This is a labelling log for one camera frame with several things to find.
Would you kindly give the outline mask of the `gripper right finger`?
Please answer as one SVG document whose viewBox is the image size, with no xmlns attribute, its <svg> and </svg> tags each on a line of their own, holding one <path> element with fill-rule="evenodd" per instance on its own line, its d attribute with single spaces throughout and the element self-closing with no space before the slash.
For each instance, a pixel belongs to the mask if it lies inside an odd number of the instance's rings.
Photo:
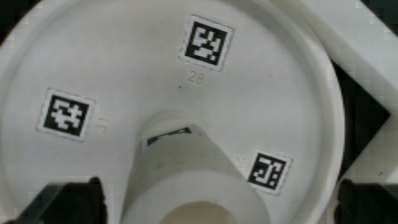
<svg viewBox="0 0 398 224">
<path fill-rule="evenodd" d="M 342 180 L 335 224 L 398 224 L 398 184 Z"/>
</svg>

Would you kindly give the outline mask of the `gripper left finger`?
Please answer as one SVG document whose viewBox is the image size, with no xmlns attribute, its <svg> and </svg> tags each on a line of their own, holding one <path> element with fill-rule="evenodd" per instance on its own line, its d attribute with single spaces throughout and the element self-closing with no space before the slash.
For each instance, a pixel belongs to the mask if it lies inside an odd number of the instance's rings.
<svg viewBox="0 0 398 224">
<path fill-rule="evenodd" d="M 44 186 L 14 224 L 106 224 L 101 180 L 51 183 Z"/>
</svg>

